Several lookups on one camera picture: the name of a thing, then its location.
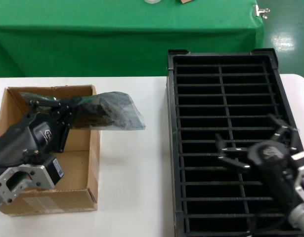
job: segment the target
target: clear plastic bag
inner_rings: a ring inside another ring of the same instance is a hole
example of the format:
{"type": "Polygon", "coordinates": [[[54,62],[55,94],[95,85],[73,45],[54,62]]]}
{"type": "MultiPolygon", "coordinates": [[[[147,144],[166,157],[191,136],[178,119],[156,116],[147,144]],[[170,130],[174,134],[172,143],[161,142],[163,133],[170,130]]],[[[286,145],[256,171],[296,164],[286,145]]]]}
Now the clear plastic bag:
{"type": "MultiPolygon", "coordinates": [[[[60,99],[29,92],[20,92],[28,103],[30,100],[60,99]]],[[[77,114],[72,128],[96,130],[143,130],[143,116],[137,110],[128,94],[107,92],[93,96],[83,96],[77,106],[77,114]]],[[[39,112],[49,113],[50,107],[38,107],[39,112]]]]}

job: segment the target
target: black storage bin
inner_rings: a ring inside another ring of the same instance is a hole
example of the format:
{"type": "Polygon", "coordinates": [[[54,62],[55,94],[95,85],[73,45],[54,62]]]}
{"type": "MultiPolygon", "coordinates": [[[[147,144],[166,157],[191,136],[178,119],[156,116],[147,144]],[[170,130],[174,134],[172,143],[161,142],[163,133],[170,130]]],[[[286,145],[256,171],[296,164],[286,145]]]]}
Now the black storage bin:
{"type": "MultiPolygon", "coordinates": [[[[215,134],[228,147],[250,147],[269,139],[278,128],[269,114],[296,126],[275,51],[170,50],[167,94],[176,236],[226,237],[247,232],[256,212],[278,205],[260,177],[221,166],[215,134]]],[[[298,150],[303,150],[301,143],[298,150]]],[[[282,217],[280,208],[265,213],[257,228],[282,217]]],[[[301,234],[286,223],[260,236],[301,234]]]]}

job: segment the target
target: green table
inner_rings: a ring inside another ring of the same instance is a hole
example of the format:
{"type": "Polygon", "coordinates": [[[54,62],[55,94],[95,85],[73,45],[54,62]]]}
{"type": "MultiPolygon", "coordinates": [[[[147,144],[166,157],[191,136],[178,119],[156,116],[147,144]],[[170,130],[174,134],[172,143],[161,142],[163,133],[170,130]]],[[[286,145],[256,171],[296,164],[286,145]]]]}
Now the green table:
{"type": "Polygon", "coordinates": [[[262,47],[256,0],[0,0],[0,77],[164,76],[167,50],[262,47]]]}

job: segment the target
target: open cardboard box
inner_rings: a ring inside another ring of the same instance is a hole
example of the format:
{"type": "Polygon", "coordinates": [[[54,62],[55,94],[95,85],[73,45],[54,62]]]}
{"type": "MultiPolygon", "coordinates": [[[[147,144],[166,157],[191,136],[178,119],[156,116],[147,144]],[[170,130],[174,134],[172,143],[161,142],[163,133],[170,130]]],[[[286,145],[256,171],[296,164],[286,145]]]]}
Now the open cardboard box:
{"type": "MultiPolygon", "coordinates": [[[[29,111],[18,92],[69,98],[96,95],[92,85],[63,87],[9,87],[0,109],[0,136],[29,111]]],[[[55,154],[64,176],[55,190],[26,189],[0,211],[9,215],[48,214],[97,210],[99,132],[71,129],[64,152],[55,154]]]]}

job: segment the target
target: black cable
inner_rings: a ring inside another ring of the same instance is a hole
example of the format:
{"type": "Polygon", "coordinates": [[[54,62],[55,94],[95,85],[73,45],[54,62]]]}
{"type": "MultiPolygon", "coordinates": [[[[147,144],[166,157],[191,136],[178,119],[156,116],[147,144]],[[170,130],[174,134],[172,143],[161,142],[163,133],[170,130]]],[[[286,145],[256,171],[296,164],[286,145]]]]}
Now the black cable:
{"type": "MultiPolygon", "coordinates": [[[[282,224],[284,224],[286,222],[286,220],[289,217],[290,212],[293,210],[293,208],[295,207],[295,202],[297,201],[297,193],[295,192],[295,187],[293,185],[293,182],[291,183],[291,187],[292,187],[292,197],[291,197],[291,203],[290,203],[290,207],[288,208],[287,212],[285,213],[285,215],[283,216],[283,218],[281,218],[279,221],[277,221],[276,223],[266,227],[266,228],[262,228],[262,229],[258,229],[258,230],[249,230],[246,233],[243,233],[241,235],[239,235],[239,237],[248,237],[248,236],[252,236],[252,235],[257,235],[257,234],[261,234],[267,231],[271,231],[276,229],[277,227],[281,226],[282,224]]],[[[255,222],[254,224],[252,224],[251,226],[253,226],[253,228],[255,228],[258,218],[265,213],[265,210],[263,210],[262,212],[256,213],[254,215],[254,219],[255,222]]]]}
{"type": "Polygon", "coordinates": [[[24,164],[22,161],[21,162],[18,162],[18,163],[7,163],[7,164],[0,164],[0,169],[1,168],[11,168],[11,167],[17,167],[17,166],[20,166],[24,164]]]}

